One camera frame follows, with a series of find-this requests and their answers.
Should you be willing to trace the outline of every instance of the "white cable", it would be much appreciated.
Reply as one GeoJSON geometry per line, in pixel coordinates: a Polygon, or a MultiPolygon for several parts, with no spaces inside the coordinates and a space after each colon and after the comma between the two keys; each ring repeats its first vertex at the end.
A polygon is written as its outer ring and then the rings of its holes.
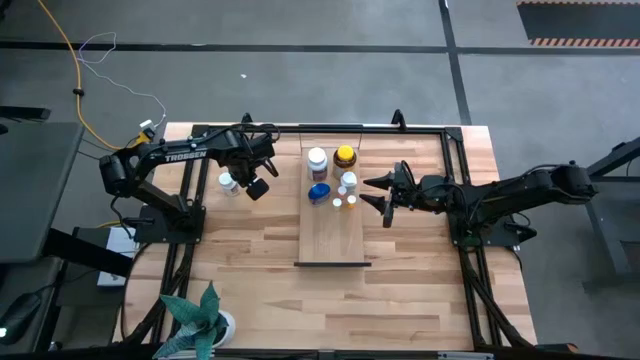
{"type": "Polygon", "coordinates": [[[167,108],[164,107],[164,105],[162,104],[162,102],[160,102],[160,100],[158,100],[157,97],[155,97],[153,94],[145,94],[145,93],[139,93],[139,92],[135,92],[133,90],[131,90],[131,88],[129,88],[126,85],[122,85],[122,84],[118,84],[117,82],[111,80],[110,77],[105,76],[105,75],[100,75],[98,74],[98,72],[92,68],[89,64],[101,64],[104,60],[106,60],[107,56],[109,56],[109,54],[115,50],[116,48],[116,37],[117,34],[113,31],[110,32],[106,32],[106,33],[101,33],[101,34],[97,34],[97,35],[93,35],[92,37],[90,37],[87,41],[84,42],[84,44],[82,44],[82,46],[80,46],[80,49],[78,49],[78,61],[82,63],[82,65],[84,65],[87,69],[91,70],[91,72],[98,78],[103,79],[103,80],[107,80],[108,82],[110,82],[112,85],[117,86],[119,88],[123,88],[127,91],[129,91],[132,95],[137,95],[137,96],[143,96],[143,97],[148,97],[148,98],[152,98],[154,99],[158,105],[160,105],[160,107],[162,108],[162,118],[160,119],[160,121],[158,121],[157,124],[153,124],[153,126],[155,128],[158,128],[160,125],[162,125],[162,123],[165,121],[165,119],[167,118],[167,108]],[[87,45],[91,40],[100,37],[100,36],[104,36],[104,35],[113,35],[113,46],[111,47],[111,49],[107,50],[107,52],[102,56],[102,58],[98,61],[89,61],[89,60],[85,60],[84,55],[82,55],[82,49],[84,49],[85,45],[87,45]]]}

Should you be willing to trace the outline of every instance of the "small white bottle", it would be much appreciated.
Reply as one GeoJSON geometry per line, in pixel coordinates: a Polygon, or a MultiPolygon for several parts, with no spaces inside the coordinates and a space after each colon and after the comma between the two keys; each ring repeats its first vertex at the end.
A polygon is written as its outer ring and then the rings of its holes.
{"type": "Polygon", "coordinates": [[[340,207],[342,207],[342,200],[340,199],[333,199],[333,210],[335,211],[339,211],[340,207]]]}
{"type": "Polygon", "coordinates": [[[327,178],[327,153],[321,148],[315,147],[309,150],[309,160],[307,167],[309,169],[309,179],[313,181],[324,181],[327,178]]]}
{"type": "Polygon", "coordinates": [[[240,193],[240,185],[231,178],[231,174],[227,172],[220,174],[218,182],[222,186],[222,191],[224,191],[225,195],[236,196],[240,193]]]}
{"type": "Polygon", "coordinates": [[[356,207],[356,196],[355,195],[349,195],[349,197],[347,198],[347,207],[349,209],[353,209],[354,207],[356,207]]]}
{"type": "Polygon", "coordinates": [[[347,188],[347,194],[353,194],[356,191],[356,185],[358,185],[358,178],[352,171],[347,171],[342,174],[340,184],[347,188]]]}
{"type": "Polygon", "coordinates": [[[338,197],[340,199],[345,199],[347,197],[347,188],[344,186],[338,187],[338,197]]]}

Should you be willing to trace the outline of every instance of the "gray floor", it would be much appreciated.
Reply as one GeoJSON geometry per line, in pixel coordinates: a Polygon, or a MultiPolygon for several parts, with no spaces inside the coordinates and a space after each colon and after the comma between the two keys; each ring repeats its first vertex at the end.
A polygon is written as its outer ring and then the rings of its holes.
{"type": "MultiPolygon", "coordinates": [[[[123,42],[442,46],[436,0],[50,0],[72,41],[116,31],[123,42]]],[[[449,0],[459,46],[528,46],[515,0],[449,0]]],[[[35,1],[15,2],[0,40],[58,41],[35,1]]],[[[474,125],[490,127],[502,177],[539,163],[588,165],[640,134],[640,57],[460,57],[474,125]]],[[[460,124],[449,62],[439,54],[114,52],[98,71],[167,106],[169,121],[386,123],[401,108],[414,124],[460,124]]],[[[51,121],[76,121],[74,69],[66,51],[0,50],[0,102],[47,106],[51,121]]],[[[84,72],[84,114],[122,145],[161,112],[84,72]]],[[[102,152],[87,144],[83,151],[102,152]]],[[[631,172],[640,172],[640,164],[631,172]]],[[[78,156],[55,225],[111,220],[97,164],[78,156]]],[[[135,215],[137,201],[119,207],[135,215]]],[[[640,296],[619,288],[585,294],[582,281],[609,266],[583,207],[528,212],[539,235],[521,253],[540,343],[573,342],[584,352],[637,357],[640,296]]],[[[101,315],[82,315],[100,319],[101,315]]],[[[67,343],[106,341],[66,321],[67,343]]]]}

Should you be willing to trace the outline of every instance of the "wooden table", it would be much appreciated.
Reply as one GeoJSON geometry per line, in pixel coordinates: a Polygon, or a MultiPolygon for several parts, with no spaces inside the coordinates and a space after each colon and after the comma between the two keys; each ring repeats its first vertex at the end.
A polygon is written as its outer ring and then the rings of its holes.
{"type": "MultiPolygon", "coordinates": [[[[185,138],[192,125],[169,123],[165,138],[185,138]]],[[[488,128],[462,129],[472,182],[497,180],[488,128]]],[[[362,179],[384,175],[402,159],[418,179],[444,174],[440,140],[431,135],[283,134],[273,158],[280,177],[261,172],[271,190],[257,202],[244,194],[226,197],[217,183],[221,169],[212,162],[204,196],[207,222],[196,246],[188,298],[197,303],[213,281],[221,308],[231,312],[238,325],[229,348],[472,349],[459,258],[444,214],[399,209],[393,227],[384,229],[382,217],[371,206],[359,204],[365,260],[371,267],[293,266],[298,260],[301,148],[343,143],[360,148],[362,179]]],[[[160,166],[153,183],[178,193],[183,168],[184,163],[160,166]]],[[[133,269],[126,296],[128,332],[158,297],[167,248],[151,245],[133,269]]],[[[486,250],[496,301],[521,334],[535,343],[517,260],[501,248],[486,250]]],[[[482,308],[480,318],[489,339],[482,308]]],[[[170,320],[170,315],[165,318],[163,338],[170,320]]]]}

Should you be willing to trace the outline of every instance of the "yellow cable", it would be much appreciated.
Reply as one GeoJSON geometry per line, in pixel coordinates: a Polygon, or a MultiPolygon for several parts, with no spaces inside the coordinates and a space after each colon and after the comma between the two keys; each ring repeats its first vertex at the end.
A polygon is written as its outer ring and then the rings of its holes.
{"type": "MultiPolygon", "coordinates": [[[[73,58],[73,62],[76,65],[76,79],[77,79],[76,88],[82,89],[82,74],[80,72],[80,64],[78,64],[78,59],[76,59],[76,53],[75,51],[73,51],[73,46],[71,46],[71,42],[69,41],[69,38],[67,38],[67,34],[65,34],[62,28],[60,27],[60,25],[58,25],[58,22],[53,17],[49,9],[47,9],[47,7],[44,5],[42,0],[38,0],[38,4],[40,4],[40,7],[42,8],[42,10],[47,14],[49,19],[51,19],[51,22],[53,23],[53,25],[55,25],[60,35],[62,35],[62,37],[64,38],[64,41],[67,43],[67,46],[69,47],[69,51],[71,52],[71,57],[73,58]]],[[[91,133],[91,135],[93,135],[96,139],[98,139],[98,141],[100,141],[102,144],[104,144],[104,146],[108,147],[109,149],[112,149],[112,150],[121,149],[120,147],[113,146],[108,142],[106,142],[103,138],[101,138],[98,134],[96,134],[96,132],[91,128],[91,126],[89,126],[89,124],[87,124],[87,122],[84,120],[84,117],[82,116],[82,108],[80,107],[80,95],[77,95],[77,94],[76,94],[76,111],[78,113],[78,119],[80,119],[80,122],[82,123],[82,125],[84,125],[84,127],[91,133]]]]}
{"type": "Polygon", "coordinates": [[[112,227],[112,226],[116,226],[116,225],[120,225],[120,221],[119,220],[114,220],[114,221],[107,221],[104,224],[100,224],[98,226],[96,226],[97,228],[103,228],[103,227],[112,227]]]}

